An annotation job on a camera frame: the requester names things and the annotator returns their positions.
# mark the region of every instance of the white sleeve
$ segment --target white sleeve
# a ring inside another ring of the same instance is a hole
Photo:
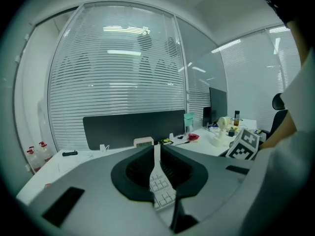
[[[310,53],[301,71],[281,94],[297,131],[315,130],[315,52]]]

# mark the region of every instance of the chair headrest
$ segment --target chair headrest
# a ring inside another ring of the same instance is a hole
[[[280,98],[281,93],[277,93],[272,100],[272,107],[275,110],[283,110],[285,109],[284,102]]]

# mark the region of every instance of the person's arm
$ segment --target person's arm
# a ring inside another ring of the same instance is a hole
[[[310,50],[310,45],[306,41],[306,38],[304,37],[305,34],[302,32],[296,21],[288,22],[287,26],[288,28],[290,28],[293,35],[296,47],[299,52],[301,67],[303,67],[303,64]],[[295,131],[296,127],[294,125],[290,112],[288,112],[278,129],[272,134],[271,137],[269,137],[267,141],[265,141],[261,145],[260,149],[272,148],[276,146],[279,141],[292,135]]]

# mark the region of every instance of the black monitor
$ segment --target black monitor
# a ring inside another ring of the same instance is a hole
[[[211,121],[218,121],[220,117],[227,116],[227,99],[226,92],[215,89],[210,89],[211,100]]]

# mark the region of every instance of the digital clock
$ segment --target digital clock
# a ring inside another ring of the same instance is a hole
[[[143,138],[137,138],[133,140],[133,146],[135,148],[146,147],[150,145],[154,145],[154,141],[152,137],[143,137]]]

